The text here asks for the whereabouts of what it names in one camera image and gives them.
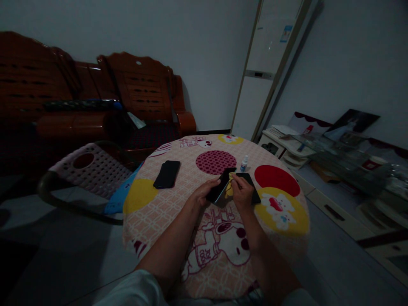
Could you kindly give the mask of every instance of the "white sleeve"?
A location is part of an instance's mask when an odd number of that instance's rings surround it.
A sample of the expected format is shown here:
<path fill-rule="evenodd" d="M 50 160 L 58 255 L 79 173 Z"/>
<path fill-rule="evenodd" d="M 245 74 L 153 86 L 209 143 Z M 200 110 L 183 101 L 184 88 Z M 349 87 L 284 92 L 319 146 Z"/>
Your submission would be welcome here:
<path fill-rule="evenodd" d="M 291 292 L 281 306 L 318 306 L 318 304 L 305 289 L 299 288 Z"/>
<path fill-rule="evenodd" d="M 145 270 L 137 270 L 129 274 L 95 305 L 168 306 L 159 283 L 153 275 Z"/>

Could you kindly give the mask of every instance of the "smartphone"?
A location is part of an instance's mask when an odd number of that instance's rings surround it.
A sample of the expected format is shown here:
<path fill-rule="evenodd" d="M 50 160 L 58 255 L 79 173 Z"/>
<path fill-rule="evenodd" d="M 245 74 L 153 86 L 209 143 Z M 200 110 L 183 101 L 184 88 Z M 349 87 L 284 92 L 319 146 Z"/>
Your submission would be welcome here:
<path fill-rule="evenodd" d="M 254 192 L 252 193 L 252 204 L 258 204 L 261 202 L 261 199 L 259 198 L 258 192 L 255 189 L 254 182 L 251 179 L 251 176 L 249 173 L 237 173 L 237 176 L 244 178 L 252 187 L 254 187 Z"/>
<path fill-rule="evenodd" d="M 156 189 L 173 188 L 180 165 L 181 162 L 179 161 L 166 161 L 162 164 L 159 175 L 153 183 L 153 187 Z"/>
<path fill-rule="evenodd" d="M 230 180 L 230 172 L 235 172 L 237 168 L 226 168 L 220 176 L 221 183 L 218 186 L 211 188 L 210 192 L 205 197 L 211 203 L 216 203 L 220 198 L 221 194 L 225 190 Z"/>

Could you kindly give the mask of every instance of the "pink plastic chair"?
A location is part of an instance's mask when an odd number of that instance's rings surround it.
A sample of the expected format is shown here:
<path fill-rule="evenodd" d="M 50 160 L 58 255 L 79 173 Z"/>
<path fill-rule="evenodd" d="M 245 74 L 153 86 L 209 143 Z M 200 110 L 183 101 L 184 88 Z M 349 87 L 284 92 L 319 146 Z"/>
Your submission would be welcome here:
<path fill-rule="evenodd" d="M 110 218 L 70 204 L 56 198 L 50 192 L 50 183 L 59 177 L 109 200 L 122 182 L 132 174 L 132 171 L 106 153 L 99 145 L 114 146 L 119 150 L 121 156 L 135 162 L 136 167 L 139 165 L 139 162 L 126 155 L 123 149 L 113 142 L 89 143 L 68 154 L 47 171 L 38 184 L 38 195 L 43 201 L 55 207 L 105 223 L 122 225 L 123 220 Z"/>

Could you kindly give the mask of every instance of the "round table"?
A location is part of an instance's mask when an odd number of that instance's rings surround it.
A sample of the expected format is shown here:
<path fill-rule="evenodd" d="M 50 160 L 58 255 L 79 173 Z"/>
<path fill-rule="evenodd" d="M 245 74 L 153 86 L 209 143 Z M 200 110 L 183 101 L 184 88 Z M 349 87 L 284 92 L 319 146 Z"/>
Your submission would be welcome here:
<path fill-rule="evenodd" d="M 290 263 L 306 253 L 309 211 L 298 183 L 279 159 L 240 137 L 188 136 L 159 147 L 144 162 L 124 204 L 123 240 L 140 259 L 177 216 L 187 198 L 224 168 L 239 167 L 249 155 L 251 175 L 261 203 L 256 216 Z M 162 163 L 180 161 L 175 186 L 156 190 Z M 192 298 L 237 298 L 255 281 L 244 226 L 231 197 L 211 204 L 196 226 L 192 248 L 175 294 Z"/>

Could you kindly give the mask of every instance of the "spray bottle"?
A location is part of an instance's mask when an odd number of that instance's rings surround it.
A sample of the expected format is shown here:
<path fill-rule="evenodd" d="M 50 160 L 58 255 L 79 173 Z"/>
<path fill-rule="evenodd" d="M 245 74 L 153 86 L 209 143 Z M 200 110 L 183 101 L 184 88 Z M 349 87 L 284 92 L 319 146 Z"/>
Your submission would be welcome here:
<path fill-rule="evenodd" d="M 248 165 L 248 155 L 245 155 L 244 159 L 242 160 L 241 163 L 241 172 L 244 173 L 245 170 L 247 169 L 247 165 Z"/>

